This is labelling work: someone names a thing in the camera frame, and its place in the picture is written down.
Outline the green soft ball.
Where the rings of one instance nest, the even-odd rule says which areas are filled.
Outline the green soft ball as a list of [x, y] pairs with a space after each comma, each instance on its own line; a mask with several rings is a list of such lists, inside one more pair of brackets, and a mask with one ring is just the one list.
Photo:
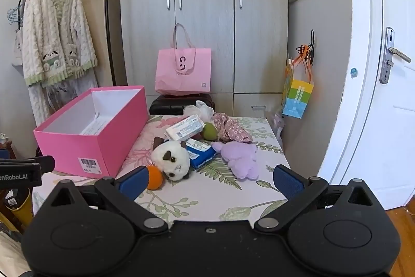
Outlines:
[[218, 132], [216, 127], [209, 122], [205, 123], [201, 135], [206, 141], [216, 141], [218, 139]]

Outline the blue white tissue pack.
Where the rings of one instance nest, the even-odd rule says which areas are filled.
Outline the blue white tissue pack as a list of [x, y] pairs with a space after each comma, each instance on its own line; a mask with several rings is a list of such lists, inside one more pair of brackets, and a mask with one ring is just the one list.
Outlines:
[[210, 144], [192, 138], [186, 141], [186, 150], [189, 154], [190, 165], [194, 170], [206, 165], [217, 154]]

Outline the white brown cat plush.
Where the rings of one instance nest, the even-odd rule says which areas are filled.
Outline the white brown cat plush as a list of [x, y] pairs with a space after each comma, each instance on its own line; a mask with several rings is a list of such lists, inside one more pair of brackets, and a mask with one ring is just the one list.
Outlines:
[[152, 164], [170, 181], [189, 178], [190, 157], [184, 141], [167, 141], [155, 137], [150, 158]]

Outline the colourful striped gift bag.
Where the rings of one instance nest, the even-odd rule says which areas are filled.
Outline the colourful striped gift bag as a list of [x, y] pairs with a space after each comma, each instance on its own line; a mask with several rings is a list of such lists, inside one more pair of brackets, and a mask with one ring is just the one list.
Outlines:
[[302, 119], [314, 89], [311, 53], [308, 45], [297, 48], [298, 55], [287, 59], [283, 86], [282, 114]]

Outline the pink paper shopping bag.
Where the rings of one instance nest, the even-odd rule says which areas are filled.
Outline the pink paper shopping bag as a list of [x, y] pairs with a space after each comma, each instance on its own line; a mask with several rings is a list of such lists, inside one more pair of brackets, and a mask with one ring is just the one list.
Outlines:
[[187, 47], [178, 47], [177, 29], [183, 27], [180, 23], [174, 26], [171, 47], [157, 54], [155, 91], [173, 96], [209, 93], [212, 51], [195, 47], [187, 32]]

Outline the white plastic bag bundle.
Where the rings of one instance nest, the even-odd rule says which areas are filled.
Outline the white plastic bag bundle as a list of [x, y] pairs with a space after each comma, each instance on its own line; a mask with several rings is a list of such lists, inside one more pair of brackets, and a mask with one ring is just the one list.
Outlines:
[[187, 105], [183, 109], [183, 116], [197, 115], [204, 123], [211, 122], [214, 114], [214, 109], [201, 100], [197, 100], [195, 105]]

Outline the white green knitted cardigan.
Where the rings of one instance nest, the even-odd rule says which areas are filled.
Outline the white green knitted cardigan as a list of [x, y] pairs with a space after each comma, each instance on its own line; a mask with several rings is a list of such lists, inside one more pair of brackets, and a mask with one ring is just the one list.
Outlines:
[[21, 54], [37, 125], [98, 85], [98, 58], [82, 0], [27, 0]]

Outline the white door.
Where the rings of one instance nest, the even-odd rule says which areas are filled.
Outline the white door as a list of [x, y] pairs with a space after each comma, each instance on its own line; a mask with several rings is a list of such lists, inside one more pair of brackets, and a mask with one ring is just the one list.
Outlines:
[[[395, 31], [389, 82], [379, 82], [385, 28]], [[414, 0], [352, 0], [341, 106], [318, 171], [331, 184], [364, 180], [386, 210], [414, 194]]]

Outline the black wall hook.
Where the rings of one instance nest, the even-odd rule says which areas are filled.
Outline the black wall hook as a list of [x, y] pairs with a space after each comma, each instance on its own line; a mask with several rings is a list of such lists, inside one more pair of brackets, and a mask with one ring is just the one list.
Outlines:
[[313, 65], [314, 63], [314, 43], [315, 43], [315, 34], [314, 34], [314, 30], [311, 29], [310, 42], [308, 44], [308, 52], [307, 52], [310, 65]]

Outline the grey three-door wardrobe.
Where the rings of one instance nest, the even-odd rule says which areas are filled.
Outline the grey three-door wardrobe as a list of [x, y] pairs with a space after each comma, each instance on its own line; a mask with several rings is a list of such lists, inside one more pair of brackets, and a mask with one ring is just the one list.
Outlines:
[[191, 40], [212, 52], [210, 93], [219, 112], [263, 117], [281, 105], [288, 0], [121, 0], [127, 82], [155, 100], [157, 53]]

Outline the floral tablecloth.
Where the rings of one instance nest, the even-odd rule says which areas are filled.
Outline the floral tablecloth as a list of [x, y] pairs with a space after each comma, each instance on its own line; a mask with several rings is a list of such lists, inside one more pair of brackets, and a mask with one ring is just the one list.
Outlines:
[[[236, 221], [249, 220], [251, 225], [284, 204], [287, 199], [275, 187], [273, 171], [276, 165], [288, 166], [279, 142], [269, 122], [258, 117], [233, 117], [253, 137], [258, 147], [259, 178], [239, 181], [220, 156], [197, 170], [190, 170], [188, 180], [170, 182], [165, 179], [156, 191], [145, 190], [135, 199], [167, 223], [173, 221]], [[155, 136], [165, 136], [165, 129], [179, 121], [178, 117], [154, 115], [132, 146], [116, 178], [141, 165], [150, 165], [150, 152]], [[92, 185], [96, 180], [69, 176], [60, 172], [43, 175], [41, 187], [33, 189], [33, 211], [39, 210], [55, 185], [70, 179], [77, 186]]]

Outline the orange soft ball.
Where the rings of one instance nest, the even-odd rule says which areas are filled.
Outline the orange soft ball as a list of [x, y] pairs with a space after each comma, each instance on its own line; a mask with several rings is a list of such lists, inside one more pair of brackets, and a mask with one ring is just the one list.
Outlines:
[[155, 166], [150, 165], [147, 167], [148, 170], [148, 186], [147, 189], [154, 191], [159, 189], [163, 182], [164, 177], [162, 175], [162, 172]]

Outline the purple plush toy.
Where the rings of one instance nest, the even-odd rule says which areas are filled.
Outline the purple plush toy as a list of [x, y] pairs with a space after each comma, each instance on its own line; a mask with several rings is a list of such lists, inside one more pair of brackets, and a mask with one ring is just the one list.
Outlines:
[[220, 154], [224, 162], [239, 180], [257, 180], [259, 167], [257, 163], [257, 146], [253, 143], [213, 142], [213, 149]]

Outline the pink floral fabric pouch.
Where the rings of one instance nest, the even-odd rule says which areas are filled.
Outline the pink floral fabric pouch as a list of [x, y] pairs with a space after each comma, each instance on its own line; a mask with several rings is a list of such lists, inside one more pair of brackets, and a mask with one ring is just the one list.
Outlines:
[[225, 113], [215, 113], [212, 121], [217, 130], [218, 139], [223, 143], [231, 141], [252, 143], [252, 136], [239, 124], [236, 119]]

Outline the pink cardboard shoe box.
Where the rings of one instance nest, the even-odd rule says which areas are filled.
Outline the pink cardboard shoe box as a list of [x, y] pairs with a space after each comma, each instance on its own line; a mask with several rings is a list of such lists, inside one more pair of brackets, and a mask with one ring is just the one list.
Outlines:
[[34, 130], [55, 170], [79, 177], [116, 177], [148, 121], [143, 86], [92, 88]]

